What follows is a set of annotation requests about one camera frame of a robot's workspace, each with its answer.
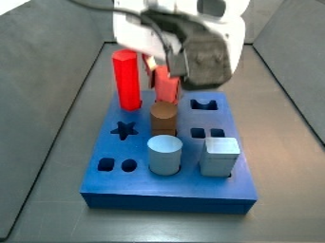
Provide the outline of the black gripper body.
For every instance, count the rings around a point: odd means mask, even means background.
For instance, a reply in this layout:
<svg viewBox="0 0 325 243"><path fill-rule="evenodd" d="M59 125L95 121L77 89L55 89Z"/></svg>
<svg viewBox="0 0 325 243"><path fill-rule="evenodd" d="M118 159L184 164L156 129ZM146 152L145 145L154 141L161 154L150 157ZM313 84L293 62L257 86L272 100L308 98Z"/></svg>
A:
<svg viewBox="0 0 325 243"><path fill-rule="evenodd" d="M185 90L201 90L222 86L233 76L231 54L221 34L185 13L168 13L157 9L141 13L162 31L177 36L182 47L181 62L188 63L188 74L182 77Z"/></svg>

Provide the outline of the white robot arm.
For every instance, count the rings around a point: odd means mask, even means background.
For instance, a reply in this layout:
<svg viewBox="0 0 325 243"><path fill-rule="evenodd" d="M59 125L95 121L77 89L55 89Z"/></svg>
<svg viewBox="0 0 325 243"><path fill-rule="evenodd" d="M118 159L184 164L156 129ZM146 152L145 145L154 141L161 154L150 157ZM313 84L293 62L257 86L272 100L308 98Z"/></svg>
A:
<svg viewBox="0 0 325 243"><path fill-rule="evenodd" d="M251 0L114 0L117 42L166 61L182 88L217 88L232 79L245 40Z"/></svg>

